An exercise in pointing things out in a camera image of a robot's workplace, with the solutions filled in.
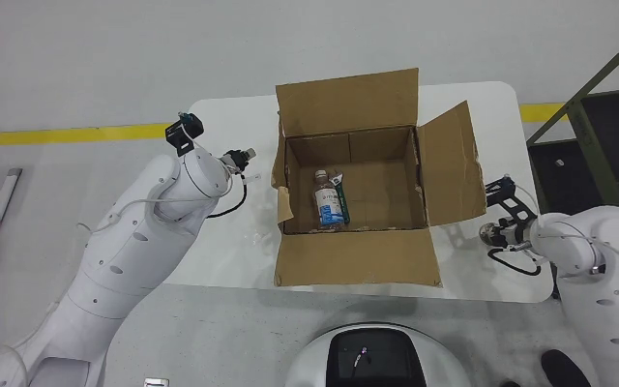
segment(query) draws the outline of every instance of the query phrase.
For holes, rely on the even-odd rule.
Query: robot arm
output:
[[[91,236],[67,293],[35,332],[14,345],[23,361],[25,385],[67,386],[62,375],[70,362],[87,370],[76,373],[75,385],[98,385],[107,349],[125,317],[174,271],[205,219],[224,215],[245,200],[244,195],[232,209],[212,214],[220,197],[230,192],[233,175],[243,178],[255,153],[229,151],[217,159],[193,142],[202,132],[197,117],[180,114],[165,132],[178,159],[157,156],[96,229],[83,224]],[[37,379],[42,374],[44,381]],[[54,381],[57,375],[59,382]],[[15,365],[7,363],[0,363],[3,381],[9,386],[24,383]]]
[[[489,200],[488,205],[503,206],[505,199],[514,196],[509,188],[514,182],[509,177],[497,182],[503,189],[488,197],[497,192],[504,195]],[[506,209],[515,212],[509,206]],[[573,216],[530,215],[523,219],[515,214],[499,224],[486,224],[480,231],[482,239],[500,250],[530,250],[554,263],[566,317],[589,354],[601,386],[617,385],[619,207],[596,207]]]

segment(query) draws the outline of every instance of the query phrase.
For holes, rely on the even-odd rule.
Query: box flap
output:
[[[468,103],[417,128],[422,186],[429,225],[486,213],[486,190]]]
[[[418,69],[276,87],[286,136],[417,124]]]
[[[282,223],[293,218],[292,210],[290,209],[290,194],[286,187],[285,177],[285,138],[281,129],[280,122],[280,139],[278,143],[278,153],[273,162],[273,170],[271,171],[271,187],[278,190],[278,223]]]
[[[351,283],[440,285],[428,229],[282,235],[277,286]]]

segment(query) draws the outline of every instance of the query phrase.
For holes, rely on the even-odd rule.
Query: yellow floor stripe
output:
[[[521,104],[522,122],[547,121],[563,104]],[[71,142],[123,141],[163,138],[170,123],[125,127],[55,129],[50,131],[0,132],[0,145],[34,145]]]
[[[67,142],[119,141],[165,137],[170,123],[127,127],[54,129],[51,131],[0,133],[0,145],[32,145]]]
[[[563,104],[521,104],[520,117],[522,122],[546,122],[563,106]]]

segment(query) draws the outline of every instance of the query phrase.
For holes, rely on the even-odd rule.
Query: cardboard box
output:
[[[418,69],[277,86],[275,285],[440,285],[428,227],[478,217],[486,192],[466,102],[417,127]],[[322,231],[317,169],[343,172],[351,222]]]

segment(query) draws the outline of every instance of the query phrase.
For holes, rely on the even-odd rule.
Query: plastic bottle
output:
[[[326,171],[322,169],[316,171],[313,192],[320,217],[320,228],[341,228],[344,216],[339,206],[338,192],[333,183],[329,181]]]

